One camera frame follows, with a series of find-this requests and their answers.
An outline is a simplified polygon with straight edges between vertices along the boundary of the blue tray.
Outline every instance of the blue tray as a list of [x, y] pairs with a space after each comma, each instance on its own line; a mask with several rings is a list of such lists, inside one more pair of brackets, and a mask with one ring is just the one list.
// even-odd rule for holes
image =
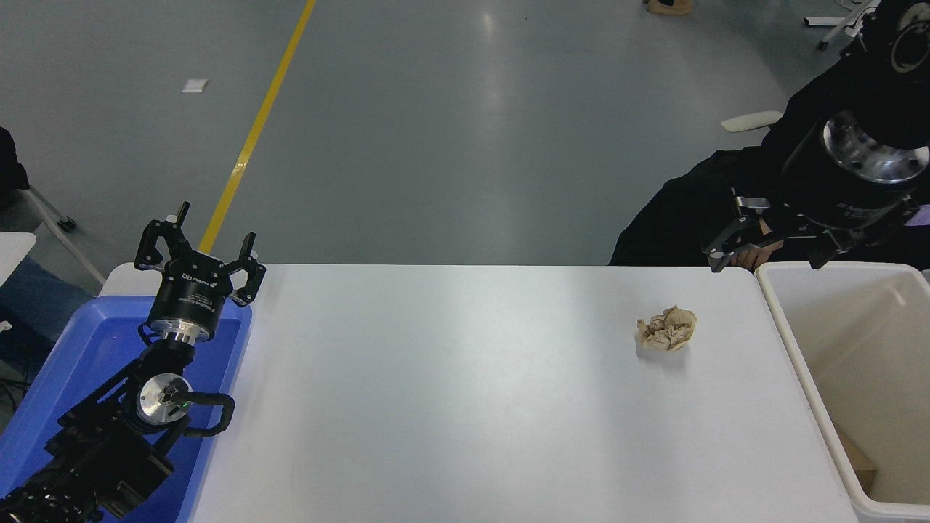
[[[139, 356], [145, 346], [136, 327], [145, 321], [152, 302], [152, 297], [107, 296], [84, 304], [74, 313], [20, 409], [0, 436], [0, 497], [48, 463], [51, 456], [44, 446], [59, 431], [58, 418]], [[249, 308], [240, 309], [226, 302], [216, 337], [196, 345], [194, 361], [184, 370], [184, 377], [194, 390], [229, 393], [251, 318]], [[192, 407], [191, 426], [213, 425], [219, 420], [219, 411], [219, 407]], [[168, 459], [175, 465], [174, 474], [122, 521], [187, 521], [200, 490], [213, 439], [182, 437], [168, 453]], [[106, 513], [104, 521], [118, 520]]]

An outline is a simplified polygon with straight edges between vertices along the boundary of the white plastic bin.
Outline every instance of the white plastic bin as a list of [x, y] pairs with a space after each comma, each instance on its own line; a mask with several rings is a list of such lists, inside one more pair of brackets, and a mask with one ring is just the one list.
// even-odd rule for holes
[[[767, 263], [756, 276], [860, 521], [930, 522], [923, 275], [890, 263], [831, 262], [814, 271], [789, 262]], [[837, 429], [877, 465], [871, 498]]]

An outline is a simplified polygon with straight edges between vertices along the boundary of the crumpled brown paper ball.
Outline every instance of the crumpled brown paper ball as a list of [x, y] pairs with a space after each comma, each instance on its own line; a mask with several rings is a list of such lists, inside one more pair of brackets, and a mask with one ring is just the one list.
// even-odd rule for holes
[[691, 311], [671, 309], [662, 311], [661, 315], [652, 316], [649, 323], [642, 319], [636, 323], [639, 329], [639, 342], [643, 348], [654, 351], [677, 351], [681, 349], [695, 333], [698, 317]]

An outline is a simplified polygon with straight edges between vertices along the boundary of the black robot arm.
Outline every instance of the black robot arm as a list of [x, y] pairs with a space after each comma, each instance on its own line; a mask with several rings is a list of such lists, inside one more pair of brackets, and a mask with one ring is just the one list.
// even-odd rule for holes
[[[145, 349], [59, 418], [61, 430], [46, 443], [51, 461], [0, 500], [0, 523], [98, 521], [101, 507], [123, 517], [174, 472], [167, 454], [180, 437], [215, 436], [229, 426], [233, 399], [195, 392], [184, 369], [193, 362], [194, 344], [216, 333], [227, 297], [239, 306], [255, 299], [265, 267], [252, 252], [252, 233], [229, 264], [192, 249], [180, 229], [189, 206], [184, 202], [174, 220], [151, 221], [139, 243], [136, 268], [162, 272], [139, 326]], [[168, 246], [164, 265], [158, 238]], [[241, 270], [248, 280], [233, 290], [230, 275]], [[192, 404], [221, 406], [219, 422], [190, 427]], [[161, 435], [151, 443], [145, 436], [154, 434]]]
[[781, 165], [773, 185], [732, 187], [700, 218], [711, 269], [783, 239], [819, 268], [890, 237], [918, 211], [910, 195], [930, 179], [928, 100], [930, 2], [884, 0], [766, 136], [768, 162]]

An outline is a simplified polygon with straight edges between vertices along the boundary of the white tabletop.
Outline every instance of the white tabletop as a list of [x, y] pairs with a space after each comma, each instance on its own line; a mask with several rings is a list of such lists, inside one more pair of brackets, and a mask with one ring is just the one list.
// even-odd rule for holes
[[269, 265], [253, 307], [195, 522], [856, 521], [741, 269]]
[[7, 281], [13, 270], [35, 245], [32, 233], [0, 232], [0, 285]]
[[139, 271], [132, 263], [123, 263], [110, 272], [98, 296], [154, 296], [161, 283], [161, 273]]

